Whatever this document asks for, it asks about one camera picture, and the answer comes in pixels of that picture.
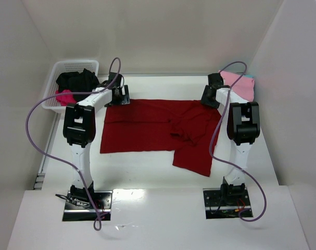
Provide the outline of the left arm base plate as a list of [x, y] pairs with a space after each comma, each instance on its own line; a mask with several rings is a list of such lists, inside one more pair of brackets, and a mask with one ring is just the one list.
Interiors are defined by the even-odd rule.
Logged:
[[[102, 221], [110, 221], [112, 194], [112, 191], [99, 191], [93, 195], [95, 206], [102, 214]], [[96, 218], [97, 214], [89, 200], [72, 198], [68, 192], [62, 216], [63, 222], [94, 221]]]

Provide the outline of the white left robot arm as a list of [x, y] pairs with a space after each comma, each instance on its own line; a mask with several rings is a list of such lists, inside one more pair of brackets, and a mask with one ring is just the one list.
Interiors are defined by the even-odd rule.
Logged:
[[72, 153], [73, 181], [68, 198], [70, 201], [91, 204], [94, 182], [90, 170], [91, 143], [96, 135], [96, 113], [105, 107], [130, 103], [129, 89], [124, 76], [111, 72], [108, 79], [76, 104], [66, 107], [63, 136]]

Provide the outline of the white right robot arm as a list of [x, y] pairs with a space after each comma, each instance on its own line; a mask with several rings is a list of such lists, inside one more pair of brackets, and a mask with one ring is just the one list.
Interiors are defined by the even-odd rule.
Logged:
[[254, 101], [253, 78], [221, 71], [208, 75], [201, 103], [212, 108], [222, 107], [225, 115], [221, 132], [231, 142], [226, 174], [220, 188], [223, 206], [233, 206], [245, 195], [245, 173], [250, 149], [260, 134], [259, 105]]

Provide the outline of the dark red t shirt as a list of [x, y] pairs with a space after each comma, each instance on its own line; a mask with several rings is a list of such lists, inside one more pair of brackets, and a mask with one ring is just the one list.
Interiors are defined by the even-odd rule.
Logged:
[[133, 99], [106, 109], [100, 153], [173, 151], [173, 166], [209, 177], [220, 118], [200, 101]]

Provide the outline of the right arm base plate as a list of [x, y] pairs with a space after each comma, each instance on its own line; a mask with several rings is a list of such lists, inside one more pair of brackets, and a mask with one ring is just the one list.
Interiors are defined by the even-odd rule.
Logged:
[[247, 190], [241, 197], [232, 198], [228, 202], [221, 199], [220, 189], [203, 189], [203, 197], [206, 219], [238, 218], [240, 211], [244, 218], [253, 217]]

